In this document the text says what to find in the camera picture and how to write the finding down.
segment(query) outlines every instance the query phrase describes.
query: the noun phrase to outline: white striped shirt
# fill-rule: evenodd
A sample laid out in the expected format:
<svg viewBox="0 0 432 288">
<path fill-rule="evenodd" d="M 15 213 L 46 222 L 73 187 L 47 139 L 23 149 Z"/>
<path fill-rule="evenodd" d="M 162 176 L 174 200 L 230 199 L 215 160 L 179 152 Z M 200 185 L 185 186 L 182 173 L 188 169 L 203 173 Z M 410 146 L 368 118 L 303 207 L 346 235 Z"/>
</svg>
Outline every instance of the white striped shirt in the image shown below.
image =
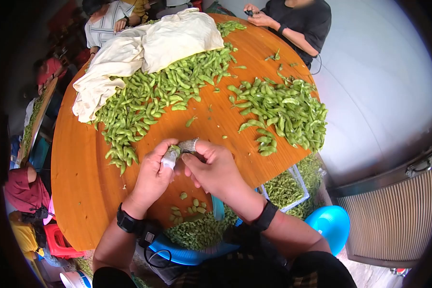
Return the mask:
<svg viewBox="0 0 432 288">
<path fill-rule="evenodd" d="M 114 37 L 114 24 L 125 16 L 130 17 L 133 5 L 122 1 L 114 1 L 109 4 L 109 9 L 103 18 L 91 23 L 90 20 L 85 24 L 86 46 L 102 47 L 109 39 Z"/>
</svg>

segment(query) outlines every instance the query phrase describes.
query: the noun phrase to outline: black t-shirt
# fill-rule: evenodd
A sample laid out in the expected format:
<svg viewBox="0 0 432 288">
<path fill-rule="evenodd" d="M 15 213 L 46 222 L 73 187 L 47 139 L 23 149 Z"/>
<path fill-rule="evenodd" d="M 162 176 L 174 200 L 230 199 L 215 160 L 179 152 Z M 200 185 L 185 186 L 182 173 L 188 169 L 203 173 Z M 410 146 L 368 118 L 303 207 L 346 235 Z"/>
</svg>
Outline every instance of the black t-shirt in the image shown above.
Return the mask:
<svg viewBox="0 0 432 288">
<path fill-rule="evenodd" d="M 96 270 L 93 288 L 135 288 L 130 276 L 116 268 Z M 171 287 L 357 287 L 346 267 L 333 255 L 311 251 L 298 256 L 287 269 L 265 257 L 233 252 L 190 267 Z"/>
<path fill-rule="evenodd" d="M 262 11 L 289 29 L 304 34 L 305 40 L 320 53 L 331 26 L 331 8 L 324 0 L 313 0 L 304 7 L 290 8 L 284 0 L 270 0 Z M 312 62 L 312 56 L 296 47 L 283 35 L 269 28 L 271 32 L 288 43 L 299 54 L 305 65 Z"/>
</svg>

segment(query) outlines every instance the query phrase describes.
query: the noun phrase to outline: ridged metal panel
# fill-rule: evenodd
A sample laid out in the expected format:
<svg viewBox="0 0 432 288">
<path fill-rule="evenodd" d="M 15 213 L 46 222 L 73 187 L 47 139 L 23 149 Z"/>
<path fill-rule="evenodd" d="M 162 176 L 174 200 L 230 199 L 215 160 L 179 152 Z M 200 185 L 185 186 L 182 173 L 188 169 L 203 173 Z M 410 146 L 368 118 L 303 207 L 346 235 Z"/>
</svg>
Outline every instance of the ridged metal panel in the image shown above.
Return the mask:
<svg viewBox="0 0 432 288">
<path fill-rule="evenodd" d="M 349 258 L 390 266 L 393 263 L 384 262 L 408 265 L 421 257 L 432 235 L 432 169 L 389 187 L 336 200 L 351 219 Z"/>
</svg>

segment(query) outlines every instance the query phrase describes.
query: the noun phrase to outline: round wooden table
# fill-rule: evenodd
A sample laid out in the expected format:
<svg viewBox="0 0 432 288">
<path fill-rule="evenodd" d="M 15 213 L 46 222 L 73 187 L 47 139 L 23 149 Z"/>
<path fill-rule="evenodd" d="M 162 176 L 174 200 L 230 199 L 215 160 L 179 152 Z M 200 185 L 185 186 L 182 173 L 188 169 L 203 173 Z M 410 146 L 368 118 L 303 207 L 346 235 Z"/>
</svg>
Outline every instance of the round wooden table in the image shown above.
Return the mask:
<svg viewBox="0 0 432 288">
<path fill-rule="evenodd" d="M 242 116 L 242 109 L 230 109 L 226 89 L 230 84 L 239 86 L 240 81 L 253 82 L 255 77 L 269 77 L 282 83 L 276 71 L 283 63 L 282 74 L 293 75 L 313 83 L 309 70 L 293 49 L 268 30 L 251 25 L 245 20 L 231 16 L 210 14 L 216 22 L 238 20 L 247 26 L 246 30 L 236 30 L 224 38 L 239 50 L 232 53 L 237 64 L 231 64 L 228 72 L 238 78 L 224 77 L 218 87 L 220 93 L 213 93 L 213 86 L 201 89 L 202 101 L 190 101 L 187 111 L 171 111 L 165 108 L 166 114 L 158 123 L 151 126 L 143 140 L 132 143 L 141 160 L 144 154 L 152 150 L 162 139 L 178 138 L 180 140 L 200 137 L 212 143 L 224 145 L 232 151 L 235 162 L 245 179 L 253 188 L 270 180 L 307 156 L 310 151 L 301 147 L 291 147 L 284 138 L 278 137 L 278 152 L 262 157 L 257 152 L 259 137 L 254 127 L 242 133 L 237 131 L 240 125 L 253 115 Z M 279 61 L 264 61 L 280 48 Z M 233 66 L 245 65 L 246 70 L 233 69 Z M 77 73 L 72 83 L 83 76 L 86 65 Z M 96 248 L 104 230 L 116 215 L 120 202 L 132 191 L 139 172 L 139 165 L 133 163 L 120 177 L 120 169 L 107 165 L 109 160 L 104 155 L 109 146 L 104 142 L 101 128 L 96 131 L 92 125 L 80 123 L 72 113 L 75 101 L 75 90 L 72 83 L 66 90 L 59 111 L 52 146 L 52 193 L 58 225 L 69 243 L 78 251 Z M 197 119 L 189 128 L 186 121 L 196 115 Z M 189 197 L 181 200 L 179 195 L 186 192 Z M 211 210 L 211 197 L 202 189 L 196 189 L 192 181 L 185 176 L 177 176 L 162 195 L 149 209 L 148 216 L 159 219 L 167 228 L 169 208 L 172 205 L 186 210 L 192 199 L 205 201 Z"/>
</svg>

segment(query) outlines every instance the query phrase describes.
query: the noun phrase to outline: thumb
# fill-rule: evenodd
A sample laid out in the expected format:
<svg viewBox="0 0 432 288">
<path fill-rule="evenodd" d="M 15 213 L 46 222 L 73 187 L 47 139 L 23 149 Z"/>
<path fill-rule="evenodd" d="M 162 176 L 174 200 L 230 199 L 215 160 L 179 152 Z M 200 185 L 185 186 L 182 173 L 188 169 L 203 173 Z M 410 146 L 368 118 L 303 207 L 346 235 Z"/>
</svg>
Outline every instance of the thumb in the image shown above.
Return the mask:
<svg viewBox="0 0 432 288">
<path fill-rule="evenodd" d="M 197 157 L 190 153 L 184 153 L 181 158 L 184 164 L 190 169 L 192 174 L 198 174 L 206 167 L 205 163 L 202 163 Z"/>
</svg>

